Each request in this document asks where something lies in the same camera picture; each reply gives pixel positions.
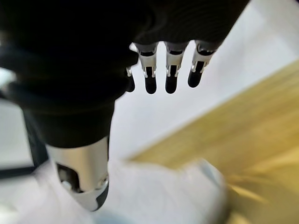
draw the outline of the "robotic finger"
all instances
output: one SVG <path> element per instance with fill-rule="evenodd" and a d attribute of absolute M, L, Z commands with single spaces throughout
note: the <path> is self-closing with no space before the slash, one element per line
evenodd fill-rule
<path fill-rule="evenodd" d="M 156 63 L 157 63 L 157 46 L 158 43 L 142 45 L 135 43 L 142 70 L 144 72 L 145 89 L 149 94 L 157 90 L 156 84 Z"/>

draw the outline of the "white floor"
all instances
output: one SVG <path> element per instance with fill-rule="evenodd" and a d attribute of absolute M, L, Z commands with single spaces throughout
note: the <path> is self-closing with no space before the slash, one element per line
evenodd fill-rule
<path fill-rule="evenodd" d="M 220 198 L 215 194 L 217 184 L 212 184 L 213 180 L 205 176 L 200 168 L 190 168 L 193 170 L 192 179 L 201 181 L 187 184 L 186 192 L 194 195 L 185 197 L 184 190 L 180 190 L 176 185 L 185 181 L 184 175 L 155 166 L 144 168 L 134 164 L 124 165 L 119 161 L 141 152 L 157 140 L 298 59 L 298 19 L 299 7 L 294 0 L 253 0 L 211 60 L 201 84 L 195 89 L 187 85 L 194 43 L 190 43 L 185 52 L 178 76 L 178 89 L 172 95 L 164 90 L 163 44 L 158 48 L 157 92 L 154 95 L 145 91 L 140 65 L 132 68 L 136 90 L 126 93 L 116 103 L 110 139 L 111 189 L 105 207 L 98 214 L 98 219 L 113 217 L 113 222 L 102 223 L 207 222 L 208 211 L 194 205 L 191 198 L 196 198 L 199 205 L 213 204 L 219 202 Z M 0 72 L 0 83 L 6 74 L 5 71 Z M 0 167 L 30 164 L 20 110 L 0 103 L 0 124 Z M 2 181 L 0 201 L 18 199 L 19 205 L 22 204 L 20 201 L 23 201 L 23 213 L 29 212 L 33 207 L 40 208 L 36 209 L 40 212 L 27 216 L 32 221 L 28 221 L 29 224 L 45 217 L 48 221 L 52 220 L 48 223 L 54 223 L 52 218 L 57 218 L 56 223 L 75 223 L 74 220 L 80 223 L 80 218 L 85 220 L 83 223 L 88 223 L 86 220 L 89 218 L 92 223 L 91 217 L 61 191 L 51 169 L 44 169 L 42 172 L 49 173 L 51 180 L 48 181 L 50 184 L 43 185 L 46 190 L 39 188 L 32 178 Z M 47 186 L 51 186 L 54 191 L 49 190 Z M 16 190 L 19 187 L 27 191 L 21 193 Z M 53 192 L 59 196 L 58 202 L 55 199 L 57 197 L 52 196 Z"/>

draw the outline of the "white fabric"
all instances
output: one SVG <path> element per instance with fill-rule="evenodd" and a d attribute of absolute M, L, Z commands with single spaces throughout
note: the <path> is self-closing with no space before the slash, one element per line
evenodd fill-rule
<path fill-rule="evenodd" d="M 18 218 L 6 219 L 5 224 L 209 224 L 226 202 L 222 176 L 205 161 L 181 172 L 114 161 L 109 172 L 106 203 L 90 213 L 68 195 L 53 167 L 45 164 L 11 195 Z"/>

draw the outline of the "wooden surface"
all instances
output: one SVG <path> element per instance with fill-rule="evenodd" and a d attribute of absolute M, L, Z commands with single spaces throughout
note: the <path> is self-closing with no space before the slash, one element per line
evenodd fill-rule
<path fill-rule="evenodd" d="M 177 169 L 199 158 L 226 177 L 230 223 L 298 224 L 299 62 L 132 160 Z"/>

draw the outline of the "black fingertip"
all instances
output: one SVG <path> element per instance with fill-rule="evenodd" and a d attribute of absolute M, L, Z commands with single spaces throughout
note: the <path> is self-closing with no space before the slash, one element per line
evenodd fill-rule
<path fill-rule="evenodd" d="M 156 78 L 147 77 L 145 78 L 145 89 L 149 94 L 154 94 L 157 90 Z"/>
<path fill-rule="evenodd" d="M 188 84 L 191 88 L 195 88 L 198 86 L 201 80 L 201 71 L 204 67 L 204 62 L 197 62 L 195 71 L 190 71 L 189 77 L 188 77 Z"/>
<path fill-rule="evenodd" d="M 166 77 L 166 83 L 165 83 L 165 89 L 166 92 L 169 94 L 172 94 L 176 91 L 177 89 L 177 82 L 178 82 L 178 77 Z"/>
<path fill-rule="evenodd" d="M 189 77 L 188 77 L 188 84 L 191 88 L 195 88 L 198 86 L 201 80 L 201 73 L 200 72 L 192 72 L 190 71 Z"/>
<path fill-rule="evenodd" d="M 134 89 L 135 89 L 134 78 L 133 78 L 133 76 L 129 76 L 128 79 L 129 79 L 129 84 L 128 84 L 127 91 L 128 91 L 128 92 L 133 92 Z"/>

